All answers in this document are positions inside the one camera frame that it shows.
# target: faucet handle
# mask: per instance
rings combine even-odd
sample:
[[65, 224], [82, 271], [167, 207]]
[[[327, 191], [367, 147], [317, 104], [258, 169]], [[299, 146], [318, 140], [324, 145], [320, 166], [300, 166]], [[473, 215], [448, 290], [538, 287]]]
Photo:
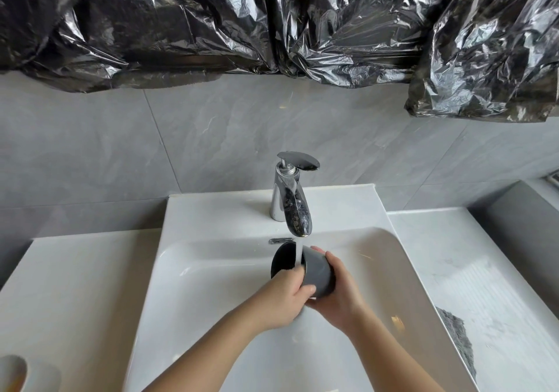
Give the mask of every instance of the faucet handle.
[[305, 154], [303, 152], [295, 152], [295, 151], [284, 151], [278, 154], [278, 157], [281, 158], [281, 162], [284, 168], [287, 168], [287, 164], [291, 164], [294, 167], [297, 167], [299, 170], [304, 171], [314, 171], [320, 168], [320, 162], [309, 154]]

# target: forearm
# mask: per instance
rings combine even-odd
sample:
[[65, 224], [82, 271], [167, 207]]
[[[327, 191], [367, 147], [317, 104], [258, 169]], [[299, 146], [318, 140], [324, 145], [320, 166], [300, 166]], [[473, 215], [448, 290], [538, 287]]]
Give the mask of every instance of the forearm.
[[243, 307], [224, 316], [144, 392], [218, 392], [244, 348], [258, 334]]
[[374, 390], [444, 392], [371, 310], [364, 310], [356, 317], [347, 335], [359, 354]]

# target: gray towel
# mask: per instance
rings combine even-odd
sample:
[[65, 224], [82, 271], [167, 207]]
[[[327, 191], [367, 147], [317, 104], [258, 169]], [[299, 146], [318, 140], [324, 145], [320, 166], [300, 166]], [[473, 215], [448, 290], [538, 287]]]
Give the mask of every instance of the gray towel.
[[454, 314], [437, 307], [440, 317], [443, 319], [444, 326], [451, 335], [454, 344], [458, 348], [458, 352], [466, 363], [466, 367], [470, 370], [470, 374], [476, 379], [476, 368], [473, 366], [473, 349], [472, 343], [466, 335], [464, 320], [456, 317]]

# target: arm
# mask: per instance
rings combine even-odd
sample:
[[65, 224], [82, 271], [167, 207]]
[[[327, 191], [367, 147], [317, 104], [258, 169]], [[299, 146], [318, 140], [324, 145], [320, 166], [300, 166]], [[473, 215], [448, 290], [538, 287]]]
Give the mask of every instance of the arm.
[[261, 332], [290, 324], [315, 292], [302, 267], [282, 270], [227, 313], [144, 392], [218, 392], [244, 348]]
[[328, 297], [309, 300], [307, 305], [351, 340], [374, 390], [444, 392], [368, 307], [342, 261], [331, 252], [326, 258], [336, 274], [336, 289]]

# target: cup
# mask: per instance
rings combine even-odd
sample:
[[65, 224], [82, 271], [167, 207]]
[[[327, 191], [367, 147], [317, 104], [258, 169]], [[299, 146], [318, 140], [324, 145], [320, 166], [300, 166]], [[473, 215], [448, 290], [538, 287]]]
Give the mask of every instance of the cup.
[[46, 362], [18, 355], [0, 357], [0, 391], [58, 392], [60, 371]]
[[[271, 276], [274, 277], [280, 270], [293, 269], [295, 267], [296, 254], [295, 242], [285, 242], [279, 247], [272, 260]], [[322, 298], [334, 291], [336, 276], [334, 275], [334, 269], [324, 254], [303, 246], [301, 265], [305, 268], [303, 285], [316, 286], [316, 292], [312, 297]]]

